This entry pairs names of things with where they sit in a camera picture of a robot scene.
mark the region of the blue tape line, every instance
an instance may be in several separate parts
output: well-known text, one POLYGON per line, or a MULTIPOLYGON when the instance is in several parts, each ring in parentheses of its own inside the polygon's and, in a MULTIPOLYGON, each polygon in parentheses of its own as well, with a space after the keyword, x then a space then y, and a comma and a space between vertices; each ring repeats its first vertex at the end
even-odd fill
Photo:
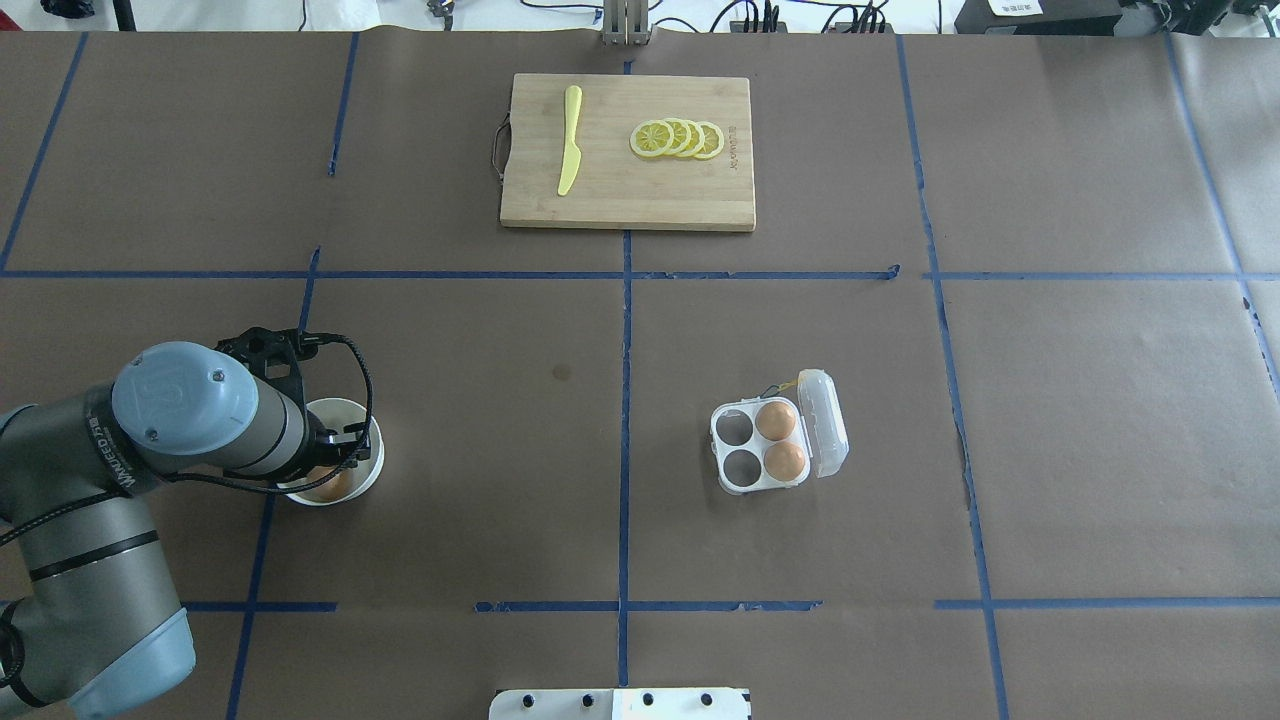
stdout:
POLYGON ((1005 670, 1000 656, 1000 637, 996 633, 996 612, 991 609, 991 580, 987 574, 987 551, 982 539, 982 519, 978 515, 978 493, 973 482, 973 462, 969 455, 969 436, 965 432, 964 406, 960 402, 960 383, 956 379, 955 356, 951 351, 951 328, 947 324, 946 299, 942 295, 942 279, 938 268, 938 249, 933 237, 933 220, 924 197, 924 160, 920 156, 920 138, 915 126, 915 106, 911 102, 911 82, 906 68, 906 46, 901 35, 895 35, 897 44, 897 69, 902 81, 902 104, 906 110, 906 129, 911 140, 911 159, 915 167, 915 188, 920 202, 920 220, 924 223, 924 236, 928 240, 929 272, 933 283, 933 300, 937 306, 938 329, 942 333, 942 357, 947 370, 947 391, 951 393, 951 416, 956 433, 960 436, 960 450, 964 456, 964 483, 969 492, 969 529, 973 534, 973 555, 978 564, 978 587, 983 607, 983 621, 987 628, 987 652, 991 657, 991 675, 996 689, 996 710, 1000 720, 1009 720, 1009 697, 1005 693, 1005 670))
POLYGON ((342 99, 338 100, 338 122, 333 126, 333 152, 329 155, 329 177, 338 172, 338 149, 342 146, 342 126, 347 122, 347 100, 351 99, 351 76, 356 72, 356 50, 360 49, 360 33, 351 33, 351 47, 347 50, 347 73, 342 78, 342 99))
MULTIPOLYGON (((628 600, 631 612, 809 612, 822 607, 820 600, 628 600)), ((477 602, 477 614, 489 612, 620 612, 612 600, 477 602)))
POLYGON ((644 272, 635 273, 637 281, 891 281, 899 275, 901 265, 882 272, 644 272))
POLYGON ((320 270, 323 279, 438 279, 438 281, 618 281, 609 272, 503 272, 503 270, 320 270))
MULTIPOLYGON (((929 273, 920 275, 931 279, 929 273)), ((1167 281, 1167 282, 1217 282, 1239 279, 1233 273, 938 273, 943 281, 1167 281)))
POLYGON ((302 311, 298 314, 298 329, 307 329, 307 320, 311 319, 311 296, 316 290, 316 268, 320 266, 320 247, 311 254, 311 265, 307 266, 307 290, 302 292, 302 311))
POLYGON ((257 602, 257 591, 262 583, 262 565, 266 561, 266 543, 271 534, 271 516, 275 515, 275 496, 266 496, 262 502, 262 521, 257 528, 257 550, 253 552, 253 574, 248 579, 248 601, 257 602))
POLYGON ((4 249, 0 250, 0 270, 4 270, 5 265, 9 264, 13 245, 18 241, 18 228, 22 227, 22 218, 27 213, 27 202, 31 201, 31 192, 36 188, 36 178, 40 177, 40 168, 45 164, 45 154, 49 152, 49 143, 54 138, 54 129, 58 127, 58 118, 63 114, 63 106, 67 105, 67 95, 72 90, 72 81, 76 79, 76 70, 79 68, 79 60, 84 54, 84 44, 87 41, 88 33, 82 32, 79 41, 76 44, 76 54, 72 55, 72 64, 67 68, 67 77, 63 78, 63 90, 58 94, 58 101, 54 102, 54 111, 49 117, 49 126, 45 127, 45 137, 40 141, 40 149, 36 150, 36 161, 32 163, 31 173, 27 176, 27 184, 22 188, 22 199, 18 200, 18 208, 13 213, 13 223, 9 224, 9 236, 4 241, 4 249))
MULTIPOLYGON (((982 610, 980 600, 938 600, 934 610, 982 610)), ((995 610, 1280 607, 1280 597, 1047 597, 989 601, 995 610)))
POLYGON ((337 602, 183 602, 187 612, 337 612, 337 602))
POLYGON ((337 602, 257 602, 253 612, 337 612, 337 602))
POLYGON ((262 583, 262 564, 266 560, 266 543, 271 534, 271 516, 275 514, 275 496, 266 496, 262 502, 262 520, 257 528, 257 548, 253 551, 253 570, 248 579, 248 607, 244 623, 241 625, 239 650, 236 652, 236 670, 232 673, 230 698, 227 701, 227 720, 236 720, 239 707, 241 685, 244 683, 244 664, 248 662, 248 644, 253 634, 253 606, 257 603, 257 591, 262 583))
MULTIPOLYGON (((646 272, 632 281, 891 281, 899 265, 882 272, 646 272)), ((622 273, 594 270, 4 270, 0 278, 27 279, 435 279, 435 281, 620 281, 622 273)), ((1280 279, 1275 274, 1272 279, 1280 279)))
POLYGON ((617 612, 614 600, 477 602, 475 611, 485 612, 617 612))
MULTIPOLYGON (((1165 51, 1169 55, 1169 69, 1174 76, 1174 95, 1178 97, 1178 109, 1183 114, 1183 122, 1187 123, 1187 133, 1192 138, 1192 147, 1196 150, 1196 161, 1199 163, 1201 174, 1204 176, 1204 184, 1208 187, 1208 196, 1213 205, 1213 215, 1217 218, 1219 227, 1222 228, 1222 237, 1226 241, 1226 254, 1231 259, 1231 269, 1235 270, 1236 275, 1242 275, 1244 266, 1240 264, 1240 254, 1235 247, 1235 236, 1231 234, 1231 227, 1226 222, 1226 211, 1222 210, 1222 200, 1217 193, 1217 183, 1213 182, 1213 176, 1208 172, 1208 160, 1204 158, 1204 147, 1199 141, 1199 131, 1196 129, 1190 105, 1187 104, 1187 92, 1183 88, 1183 73, 1178 67, 1178 55, 1174 53, 1174 40, 1167 32, 1165 33, 1165 51)), ((1276 402, 1280 402, 1280 373, 1276 372, 1275 356, 1271 355, 1267 333, 1262 328, 1262 320, 1258 318, 1258 305, 1253 301, 1249 283, 1244 279, 1239 282, 1240 295, 1244 297, 1244 302, 1248 306, 1249 322, 1253 324, 1253 337, 1258 341, 1258 350, 1262 352, 1262 361, 1266 364, 1267 375, 1271 380, 1271 391, 1276 396, 1276 402)))
POLYGON ((227 700, 227 720, 236 720, 239 711, 239 691, 244 684, 244 662, 248 660, 248 639, 253 634, 253 614, 246 612, 241 624, 239 650, 236 651, 236 670, 232 673, 232 691, 227 700))
POLYGON ((0 278, 28 279, 207 279, 207 281, 280 281, 305 279, 301 270, 4 270, 0 278))
POLYGON ((183 607, 187 612, 246 612, 248 611, 247 602, 183 602, 183 607))
POLYGON ((809 612, 822 607, 820 600, 728 600, 714 602, 681 600, 634 600, 632 612, 809 612))
POLYGON ((622 448, 618 457, 618 687, 630 683, 627 603, 631 597, 631 231, 622 231, 622 448))

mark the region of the egg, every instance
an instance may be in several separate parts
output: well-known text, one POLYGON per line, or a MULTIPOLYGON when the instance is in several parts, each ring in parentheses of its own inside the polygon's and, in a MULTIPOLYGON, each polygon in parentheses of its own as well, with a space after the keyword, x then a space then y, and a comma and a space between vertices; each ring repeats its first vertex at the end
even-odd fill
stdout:
POLYGON ((755 415, 755 427, 767 439, 785 439, 796 429, 796 411, 781 400, 774 400, 755 415))
MULTIPOLYGON (((311 470, 311 473, 307 474, 306 482, 314 483, 320 478, 328 475, 330 470, 333 470, 333 468, 324 468, 324 466, 316 468, 315 470, 311 470)), ((328 483, 317 488, 311 488, 303 492, 302 497, 312 502, 337 502, 351 495, 351 491, 353 489, 355 488, 352 487, 351 482, 351 469, 346 469, 334 475, 334 478, 328 483)))
POLYGON ((764 470, 774 479, 790 483, 804 473, 804 450, 794 442, 780 442, 764 451, 764 470))

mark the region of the white cup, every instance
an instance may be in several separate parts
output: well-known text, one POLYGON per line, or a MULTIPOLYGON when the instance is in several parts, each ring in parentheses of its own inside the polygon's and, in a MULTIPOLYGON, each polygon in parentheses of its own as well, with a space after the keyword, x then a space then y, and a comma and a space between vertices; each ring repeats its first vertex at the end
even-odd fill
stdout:
MULTIPOLYGON (((352 402, 344 397, 323 397, 307 402, 307 410, 315 414, 326 428, 344 428, 353 423, 365 421, 365 406, 352 402)), ((372 420, 369 427, 369 460, 361 460, 355 468, 348 468, 334 477, 328 483, 308 491, 287 495, 293 502, 323 507, 337 505, 355 497, 360 497, 367 491, 378 475, 383 471, 383 432, 378 427, 378 420, 372 420)), ((326 475, 332 468, 316 468, 306 478, 293 480, 282 487, 302 486, 319 480, 326 475)))

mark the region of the lemon slice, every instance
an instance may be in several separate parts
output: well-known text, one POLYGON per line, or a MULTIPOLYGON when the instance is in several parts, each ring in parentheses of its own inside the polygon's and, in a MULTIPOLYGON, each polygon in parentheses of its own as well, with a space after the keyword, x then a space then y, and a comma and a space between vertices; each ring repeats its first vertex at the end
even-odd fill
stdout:
POLYGON ((689 147, 676 152, 676 158, 692 158, 695 154, 701 151, 703 142, 707 142, 707 133, 703 131, 701 123, 696 120, 685 120, 689 129, 692 131, 689 136, 689 147))
POLYGON ((721 150, 724 150, 724 133, 716 123, 698 123, 698 127, 703 131, 703 146, 698 149, 694 158, 710 160, 719 155, 721 150))
POLYGON ((689 146, 694 143, 694 124, 684 118, 663 118, 662 122, 669 124, 671 129, 676 131, 675 142, 671 143, 671 147, 663 155, 675 158, 689 150, 689 146))
POLYGON ((676 131, 663 120, 646 120, 631 131, 631 151, 641 158, 658 158, 671 150, 676 131))

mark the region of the plastic knife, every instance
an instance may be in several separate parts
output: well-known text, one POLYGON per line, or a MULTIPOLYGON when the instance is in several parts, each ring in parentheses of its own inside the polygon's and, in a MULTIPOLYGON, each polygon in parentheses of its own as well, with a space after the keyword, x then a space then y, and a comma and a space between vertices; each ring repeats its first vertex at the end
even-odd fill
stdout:
POLYGON ((577 149, 577 117, 582 110, 582 88, 571 85, 564 88, 564 158, 561 160, 561 184, 556 191, 561 197, 568 195, 577 168, 582 164, 582 151, 577 149))

